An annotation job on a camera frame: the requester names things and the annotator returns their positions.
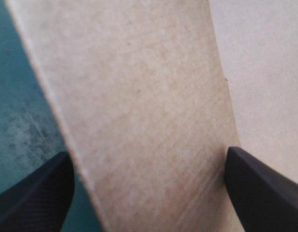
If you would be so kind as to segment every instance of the black plastic piece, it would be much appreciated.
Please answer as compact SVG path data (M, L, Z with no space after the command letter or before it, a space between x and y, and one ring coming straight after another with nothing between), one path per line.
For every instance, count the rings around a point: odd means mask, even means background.
M298 232L298 184L239 147L228 150L224 180L246 232Z
M0 194L0 232L59 232L74 188L73 165L60 152Z

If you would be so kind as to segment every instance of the beige cardboard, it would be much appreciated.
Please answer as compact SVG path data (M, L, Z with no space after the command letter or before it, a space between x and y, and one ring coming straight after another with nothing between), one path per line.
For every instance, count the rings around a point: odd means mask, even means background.
M241 145L298 182L298 0L210 0Z
M107 231L242 232L239 145L207 0L9 0Z

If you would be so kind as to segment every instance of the teal floor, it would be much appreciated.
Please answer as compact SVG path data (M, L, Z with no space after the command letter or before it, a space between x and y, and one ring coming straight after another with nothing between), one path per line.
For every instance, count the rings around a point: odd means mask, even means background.
M0 193L66 150L3 0L0 0ZM102 231L76 177L62 232Z

